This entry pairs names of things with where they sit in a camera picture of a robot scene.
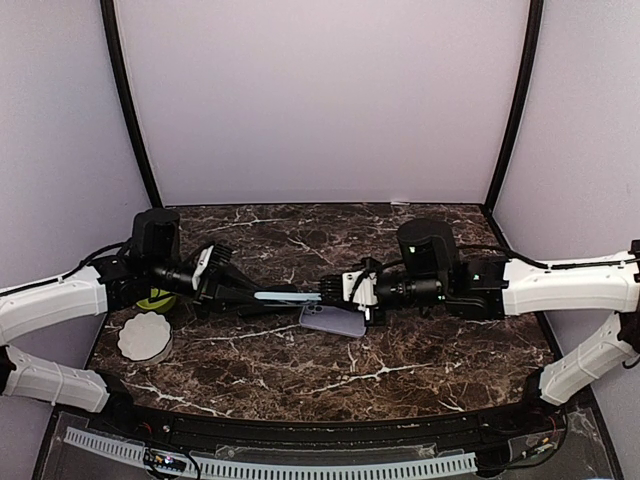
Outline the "white silicone phone case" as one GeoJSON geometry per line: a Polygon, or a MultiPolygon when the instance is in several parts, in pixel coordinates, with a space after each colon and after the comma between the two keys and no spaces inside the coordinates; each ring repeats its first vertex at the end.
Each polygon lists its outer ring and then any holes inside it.
{"type": "Polygon", "coordinates": [[[338,307],[309,305],[299,315],[299,324],[307,329],[361,338],[366,333],[363,315],[338,307]]]}

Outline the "black smartphone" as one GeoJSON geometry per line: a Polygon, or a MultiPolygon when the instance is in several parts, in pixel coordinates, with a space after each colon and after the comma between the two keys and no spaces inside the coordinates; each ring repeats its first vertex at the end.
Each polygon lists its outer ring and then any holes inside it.
{"type": "MultiPolygon", "coordinates": [[[[261,291],[299,292],[298,288],[295,285],[291,285],[291,284],[264,287],[261,291]]],[[[269,315],[283,314],[291,310],[290,306],[283,306],[280,303],[273,304],[273,305],[269,303],[265,303],[265,304],[270,307],[269,315]]]]}

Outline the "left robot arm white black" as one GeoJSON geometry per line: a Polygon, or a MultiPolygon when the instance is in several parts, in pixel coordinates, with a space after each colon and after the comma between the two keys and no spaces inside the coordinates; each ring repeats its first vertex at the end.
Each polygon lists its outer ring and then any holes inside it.
{"type": "Polygon", "coordinates": [[[99,249],[67,273],[2,291],[2,395],[101,411],[117,434],[134,435],[141,415],[124,399],[111,398],[128,393],[117,378],[38,358],[10,343],[67,320],[130,307],[153,289],[184,296],[205,312],[256,303],[260,287],[232,265],[231,248],[210,241],[181,259],[179,221],[173,210],[141,212],[127,241],[99,249]]]}

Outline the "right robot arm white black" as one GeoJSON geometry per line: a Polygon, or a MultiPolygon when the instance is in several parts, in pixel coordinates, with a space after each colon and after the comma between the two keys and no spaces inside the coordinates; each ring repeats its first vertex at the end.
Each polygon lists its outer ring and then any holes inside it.
{"type": "Polygon", "coordinates": [[[606,310],[604,324],[554,363],[532,374],[533,390],[510,413],[521,434],[534,432],[549,405],[566,403],[579,390],[639,353],[639,243],[604,257],[543,262],[510,249],[463,260],[451,227],[426,218],[396,233],[401,252],[393,263],[362,260],[343,274],[342,297],[366,320],[391,309],[442,305],[465,320],[497,320],[539,311],[606,310]]]}

